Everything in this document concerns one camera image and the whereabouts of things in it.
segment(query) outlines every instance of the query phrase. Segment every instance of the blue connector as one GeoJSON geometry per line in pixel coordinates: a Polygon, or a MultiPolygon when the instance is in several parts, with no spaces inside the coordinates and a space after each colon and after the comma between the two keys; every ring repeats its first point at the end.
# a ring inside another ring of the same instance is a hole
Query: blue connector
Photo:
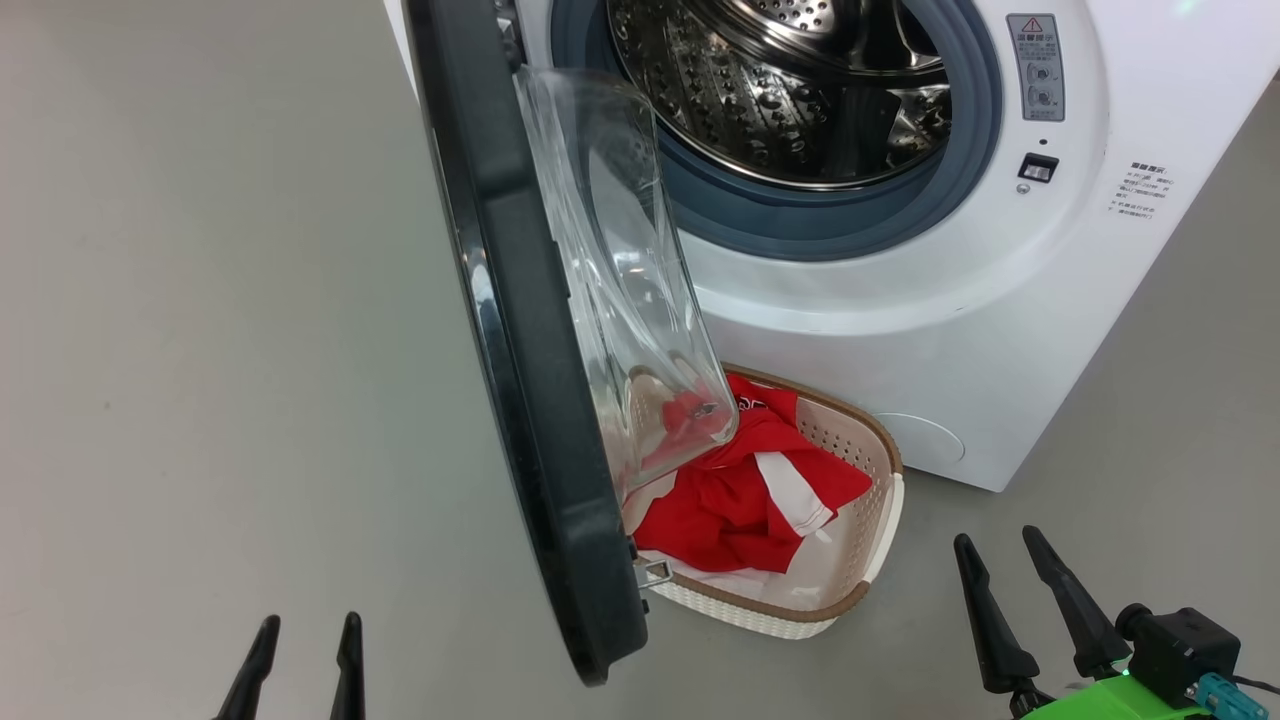
{"type": "Polygon", "coordinates": [[[1196,684],[1196,705],[1219,720],[1267,720],[1271,716],[1266,707],[1217,673],[1208,673],[1196,684]]]}

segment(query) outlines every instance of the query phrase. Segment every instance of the cable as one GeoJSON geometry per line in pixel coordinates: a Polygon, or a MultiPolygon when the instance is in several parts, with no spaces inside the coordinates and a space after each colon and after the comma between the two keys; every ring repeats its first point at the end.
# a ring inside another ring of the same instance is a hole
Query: cable
{"type": "Polygon", "coordinates": [[[1248,678],[1242,678],[1239,675],[1231,675],[1231,682],[1236,685],[1248,685],[1251,688],[1258,688],[1260,691],[1266,691],[1268,693],[1280,694],[1280,688],[1272,685],[1271,683],[1263,683],[1261,680],[1251,680],[1248,678]]]}

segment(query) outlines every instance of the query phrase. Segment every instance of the white laundry basket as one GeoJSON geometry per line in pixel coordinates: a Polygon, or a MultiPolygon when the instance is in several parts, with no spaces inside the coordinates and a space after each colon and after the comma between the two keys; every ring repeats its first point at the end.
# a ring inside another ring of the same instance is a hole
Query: white laundry basket
{"type": "MultiPolygon", "coordinates": [[[[879,573],[902,511],[902,459],[893,439],[868,413],[781,378],[735,366],[724,369],[756,384],[795,392],[800,432],[870,475],[872,488],[838,509],[840,516],[820,536],[806,538],[791,569],[780,578],[803,601],[791,603],[795,607],[785,607],[787,601],[774,605],[742,597],[678,573],[653,591],[748,630],[786,639],[810,638],[852,610],[879,573]],[[797,609],[801,605],[817,607],[797,609]]],[[[639,562],[649,561],[641,557],[639,562]]]]}

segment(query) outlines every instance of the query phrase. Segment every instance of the red clothing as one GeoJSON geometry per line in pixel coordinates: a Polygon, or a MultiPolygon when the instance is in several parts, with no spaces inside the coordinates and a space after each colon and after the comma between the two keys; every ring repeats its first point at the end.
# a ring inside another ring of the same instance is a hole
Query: red clothing
{"type": "Polygon", "coordinates": [[[788,520],[771,496],[755,454],[781,452],[831,518],[867,492],[872,480],[800,434],[794,392],[736,375],[728,382],[739,404],[737,434],[680,469],[675,488],[653,501],[636,529],[636,546],[707,571],[786,573],[803,538],[795,518],[788,520]]]}

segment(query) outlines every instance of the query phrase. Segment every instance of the door glass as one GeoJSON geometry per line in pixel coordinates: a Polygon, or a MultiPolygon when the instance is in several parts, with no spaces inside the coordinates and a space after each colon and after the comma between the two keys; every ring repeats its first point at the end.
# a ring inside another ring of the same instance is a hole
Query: door glass
{"type": "Polygon", "coordinates": [[[653,106],[616,78],[516,76],[618,501],[732,437],[662,183],[653,106]]]}

